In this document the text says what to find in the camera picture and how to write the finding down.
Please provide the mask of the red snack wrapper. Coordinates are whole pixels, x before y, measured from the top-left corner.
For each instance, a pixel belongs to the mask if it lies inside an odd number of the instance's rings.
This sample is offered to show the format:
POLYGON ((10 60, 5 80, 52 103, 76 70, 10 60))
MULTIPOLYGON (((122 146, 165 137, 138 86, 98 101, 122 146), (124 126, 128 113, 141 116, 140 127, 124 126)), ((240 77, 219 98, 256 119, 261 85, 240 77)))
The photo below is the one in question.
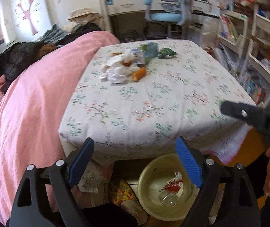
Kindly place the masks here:
POLYGON ((183 185, 182 173, 178 170, 175 170, 174 177, 167 181, 167 184, 162 187, 159 191, 170 191, 177 194, 183 185))

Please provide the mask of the pink duvet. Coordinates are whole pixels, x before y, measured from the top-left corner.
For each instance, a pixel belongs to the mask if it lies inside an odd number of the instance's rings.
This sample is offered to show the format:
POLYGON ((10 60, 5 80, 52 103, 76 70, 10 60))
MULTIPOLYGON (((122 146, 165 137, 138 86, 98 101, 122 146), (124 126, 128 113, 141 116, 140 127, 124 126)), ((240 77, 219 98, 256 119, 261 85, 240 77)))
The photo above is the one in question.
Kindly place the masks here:
MULTIPOLYGON (((118 39, 108 31, 87 33, 47 54, 9 87, 0 89, 0 222, 11 215, 20 180, 30 164, 38 168, 64 158, 58 128, 96 52, 118 39)), ((0 78, 0 88, 4 82, 0 78)))

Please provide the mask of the blue desk chair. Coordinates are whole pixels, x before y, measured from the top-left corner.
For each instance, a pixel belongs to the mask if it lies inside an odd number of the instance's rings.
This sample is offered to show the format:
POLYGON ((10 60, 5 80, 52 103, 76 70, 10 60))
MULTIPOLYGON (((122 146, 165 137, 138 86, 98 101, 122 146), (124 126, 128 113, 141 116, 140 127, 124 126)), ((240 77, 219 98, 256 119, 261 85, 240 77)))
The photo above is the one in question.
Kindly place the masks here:
POLYGON ((164 22, 167 24, 167 38, 172 38, 171 25, 182 28, 181 39, 185 40, 188 27, 192 21, 191 8, 193 0, 160 0, 164 12, 151 12, 152 0, 144 0, 146 6, 145 19, 148 22, 164 22))

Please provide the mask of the clear plastic bottle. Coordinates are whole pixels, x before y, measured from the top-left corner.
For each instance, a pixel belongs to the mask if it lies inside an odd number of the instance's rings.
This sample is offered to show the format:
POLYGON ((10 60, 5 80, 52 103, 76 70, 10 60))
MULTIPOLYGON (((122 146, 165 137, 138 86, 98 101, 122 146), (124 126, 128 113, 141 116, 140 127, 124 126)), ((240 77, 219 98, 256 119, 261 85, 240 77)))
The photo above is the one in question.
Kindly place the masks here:
POLYGON ((173 208, 179 203, 179 196, 170 191, 161 191, 158 195, 158 199, 162 205, 168 208, 173 208))

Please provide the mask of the yellow plastic basin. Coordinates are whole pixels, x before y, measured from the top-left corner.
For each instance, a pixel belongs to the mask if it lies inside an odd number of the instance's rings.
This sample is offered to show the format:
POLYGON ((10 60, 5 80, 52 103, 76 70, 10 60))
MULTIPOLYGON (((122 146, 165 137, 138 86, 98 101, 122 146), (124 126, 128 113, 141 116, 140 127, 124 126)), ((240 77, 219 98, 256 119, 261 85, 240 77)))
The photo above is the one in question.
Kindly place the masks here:
POLYGON ((183 220, 198 192, 175 153, 150 162, 139 177, 137 189, 143 209, 163 221, 183 220))

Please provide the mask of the white desk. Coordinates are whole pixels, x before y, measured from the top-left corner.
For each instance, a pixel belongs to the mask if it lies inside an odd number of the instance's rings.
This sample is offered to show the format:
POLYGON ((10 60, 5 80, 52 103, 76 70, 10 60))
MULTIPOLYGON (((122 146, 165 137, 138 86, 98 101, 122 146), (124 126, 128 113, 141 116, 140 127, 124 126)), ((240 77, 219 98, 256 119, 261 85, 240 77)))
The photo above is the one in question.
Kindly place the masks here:
POLYGON ((179 26, 181 38, 186 38, 186 29, 192 24, 203 23, 198 19, 219 16, 211 12, 208 0, 103 0, 106 16, 143 12, 150 23, 165 23, 168 39, 172 38, 171 26, 179 26))

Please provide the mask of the black jacket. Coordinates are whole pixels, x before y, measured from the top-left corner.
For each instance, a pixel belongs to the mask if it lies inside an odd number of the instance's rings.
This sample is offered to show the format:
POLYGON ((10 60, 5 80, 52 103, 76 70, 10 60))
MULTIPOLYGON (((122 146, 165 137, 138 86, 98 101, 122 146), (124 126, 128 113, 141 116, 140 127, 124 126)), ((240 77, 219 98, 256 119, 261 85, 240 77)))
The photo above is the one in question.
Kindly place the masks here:
POLYGON ((10 85, 33 63, 56 50, 54 44, 44 42, 19 42, 0 54, 0 76, 5 77, 1 92, 6 93, 10 85))

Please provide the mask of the white tissue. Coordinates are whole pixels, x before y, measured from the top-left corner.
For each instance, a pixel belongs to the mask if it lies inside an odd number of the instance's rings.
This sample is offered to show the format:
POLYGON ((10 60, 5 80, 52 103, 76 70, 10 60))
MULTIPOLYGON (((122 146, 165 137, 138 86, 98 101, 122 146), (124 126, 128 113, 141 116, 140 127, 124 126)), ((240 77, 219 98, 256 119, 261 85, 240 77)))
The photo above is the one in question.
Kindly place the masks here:
POLYGON ((109 57, 101 66, 99 79, 112 84, 123 84, 130 75, 140 70, 134 61, 135 56, 130 52, 109 57))

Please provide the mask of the floral bed sheet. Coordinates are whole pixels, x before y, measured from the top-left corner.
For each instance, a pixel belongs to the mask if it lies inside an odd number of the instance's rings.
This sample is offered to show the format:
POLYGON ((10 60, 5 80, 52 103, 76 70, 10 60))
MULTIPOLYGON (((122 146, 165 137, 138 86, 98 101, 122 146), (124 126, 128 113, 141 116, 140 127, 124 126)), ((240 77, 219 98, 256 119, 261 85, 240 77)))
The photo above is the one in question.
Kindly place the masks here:
POLYGON ((100 48, 82 74, 59 126, 65 154, 94 140, 93 160, 153 158, 175 151, 175 140, 229 163, 249 126, 223 115, 225 100, 252 104, 236 79, 206 51, 189 40, 158 40, 176 56, 154 58, 146 75, 134 82, 112 84, 100 69, 112 52, 133 49, 125 43, 100 48))

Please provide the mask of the green crumpled wrapper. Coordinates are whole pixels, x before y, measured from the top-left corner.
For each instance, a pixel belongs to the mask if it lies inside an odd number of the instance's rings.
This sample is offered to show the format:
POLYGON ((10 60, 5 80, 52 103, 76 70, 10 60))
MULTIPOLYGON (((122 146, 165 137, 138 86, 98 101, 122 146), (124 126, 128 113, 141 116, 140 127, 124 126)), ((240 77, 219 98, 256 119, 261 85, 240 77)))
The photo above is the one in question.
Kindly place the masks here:
POLYGON ((170 48, 162 48, 158 54, 157 54, 157 57, 159 59, 164 59, 164 58, 173 58, 175 57, 177 53, 175 51, 173 51, 172 49, 170 48))

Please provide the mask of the clothes pile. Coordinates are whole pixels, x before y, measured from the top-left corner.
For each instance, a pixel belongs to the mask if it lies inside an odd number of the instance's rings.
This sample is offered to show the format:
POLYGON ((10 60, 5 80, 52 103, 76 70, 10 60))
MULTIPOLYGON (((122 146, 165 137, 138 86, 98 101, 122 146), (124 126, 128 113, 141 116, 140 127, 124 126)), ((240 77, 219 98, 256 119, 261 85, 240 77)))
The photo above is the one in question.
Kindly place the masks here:
POLYGON ((37 41, 63 46, 73 42, 82 35, 105 29, 104 17, 89 8, 72 11, 68 15, 67 21, 68 22, 62 26, 54 24, 52 28, 47 30, 37 41))

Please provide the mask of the orange peel piece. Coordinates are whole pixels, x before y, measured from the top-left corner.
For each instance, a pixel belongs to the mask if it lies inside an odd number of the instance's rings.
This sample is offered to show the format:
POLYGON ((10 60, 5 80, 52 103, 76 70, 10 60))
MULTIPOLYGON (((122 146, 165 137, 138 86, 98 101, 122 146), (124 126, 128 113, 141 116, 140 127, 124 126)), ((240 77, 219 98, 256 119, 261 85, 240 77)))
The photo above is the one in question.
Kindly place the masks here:
POLYGON ((132 81, 137 82, 146 75, 146 68, 142 67, 132 74, 132 81))

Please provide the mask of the blue green milk carton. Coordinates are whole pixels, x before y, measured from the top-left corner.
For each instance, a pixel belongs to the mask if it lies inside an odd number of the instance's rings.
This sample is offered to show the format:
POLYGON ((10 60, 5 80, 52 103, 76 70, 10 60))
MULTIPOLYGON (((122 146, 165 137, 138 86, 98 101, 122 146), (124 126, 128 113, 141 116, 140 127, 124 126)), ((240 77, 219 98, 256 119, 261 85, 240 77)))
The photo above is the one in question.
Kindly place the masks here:
POLYGON ((134 62, 137 65, 147 65, 152 59, 157 57, 158 54, 158 44, 151 42, 140 45, 131 50, 134 56, 134 62))

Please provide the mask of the white bookshelf rack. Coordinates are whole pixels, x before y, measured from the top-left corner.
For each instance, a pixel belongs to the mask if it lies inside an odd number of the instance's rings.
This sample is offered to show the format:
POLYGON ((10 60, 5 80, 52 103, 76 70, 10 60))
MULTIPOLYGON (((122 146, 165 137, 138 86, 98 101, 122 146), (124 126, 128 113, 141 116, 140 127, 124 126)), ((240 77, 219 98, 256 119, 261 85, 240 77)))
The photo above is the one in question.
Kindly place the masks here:
POLYGON ((219 62, 258 107, 270 105, 270 19, 256 4, 252 17, 224 10, 220 16, 219 62))

